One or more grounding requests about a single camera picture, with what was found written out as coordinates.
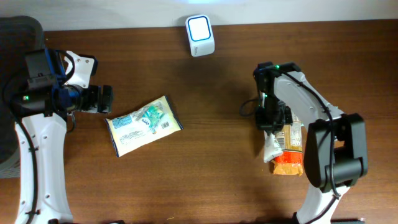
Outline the white shampoo tube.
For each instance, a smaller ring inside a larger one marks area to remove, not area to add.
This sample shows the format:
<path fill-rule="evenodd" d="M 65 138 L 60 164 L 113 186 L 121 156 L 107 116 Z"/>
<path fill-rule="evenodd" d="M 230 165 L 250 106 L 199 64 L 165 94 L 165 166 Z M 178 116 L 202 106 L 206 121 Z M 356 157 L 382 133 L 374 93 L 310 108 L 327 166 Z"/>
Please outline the white shampoo tube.
<path fill-rule="evenodd" d="M 285 149 L 285 137 L 284 132 L 278 134 L 267 134 L 264 131 L 264 163 L 268 163 L 271 160 L 283 155 Z"/>

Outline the cream snack bag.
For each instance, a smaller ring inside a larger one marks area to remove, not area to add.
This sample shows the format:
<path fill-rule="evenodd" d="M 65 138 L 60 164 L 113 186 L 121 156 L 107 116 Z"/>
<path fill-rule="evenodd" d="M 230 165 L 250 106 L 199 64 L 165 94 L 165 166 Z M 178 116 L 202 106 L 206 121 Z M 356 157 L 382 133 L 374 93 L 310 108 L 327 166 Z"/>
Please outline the cream snack bag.
<path fill-rule="evenodd" d="M 141 121 L 144 111 L 150 105 L 159 105 L 164 112 L 154 129 L 150 129 Z M 127 115 L 114 119 L 106 118 L 105 123 L 117 157 L 183 129 L 166 95 Z"/>

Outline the orange spaghetti packet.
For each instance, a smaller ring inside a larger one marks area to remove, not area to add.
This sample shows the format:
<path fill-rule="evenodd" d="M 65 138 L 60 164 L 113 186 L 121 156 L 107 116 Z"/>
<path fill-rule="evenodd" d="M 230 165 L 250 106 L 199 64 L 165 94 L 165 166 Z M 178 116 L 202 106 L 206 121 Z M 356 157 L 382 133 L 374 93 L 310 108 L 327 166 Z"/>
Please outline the orange spaghetti packet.
<path fill-rule="evenodd" d="M 274 175 L 303 174 L 302 122 L 292 113 L 292 124 L 286 124 L 276 134 L 276 140 L 282 148 L 282 155 L 272 160 Z"/>

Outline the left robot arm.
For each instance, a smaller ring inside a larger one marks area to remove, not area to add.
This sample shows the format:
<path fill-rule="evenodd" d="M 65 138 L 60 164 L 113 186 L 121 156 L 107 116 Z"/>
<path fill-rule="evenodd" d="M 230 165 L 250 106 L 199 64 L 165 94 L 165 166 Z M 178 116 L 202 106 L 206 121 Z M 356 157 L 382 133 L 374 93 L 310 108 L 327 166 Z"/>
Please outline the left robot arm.
<path fill-rule="evenodd" d="M 73 223 L 65 186 L 64 142 L 75 112 L 109 114 L 113 89 L 91 85 L 92 55 L 43 48 L 25 55 L 26 87 L 5 101 L 21 162 L 16 223 Z"/>

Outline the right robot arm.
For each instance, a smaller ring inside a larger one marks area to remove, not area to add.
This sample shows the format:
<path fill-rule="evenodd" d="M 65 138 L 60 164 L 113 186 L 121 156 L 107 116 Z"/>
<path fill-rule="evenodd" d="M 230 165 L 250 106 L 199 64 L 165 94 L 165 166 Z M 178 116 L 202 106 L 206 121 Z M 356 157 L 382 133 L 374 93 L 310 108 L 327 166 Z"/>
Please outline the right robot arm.
<path fill-rule="evenodd" d="M 364 119 L 330 104 L 293 62 L 258 64 L 254 117 L 268 138 L 297 116 L 307 130 L 303 166 L 310 182 L 292 223 L 331 223 L 342 196 L 368 173 Z"/>

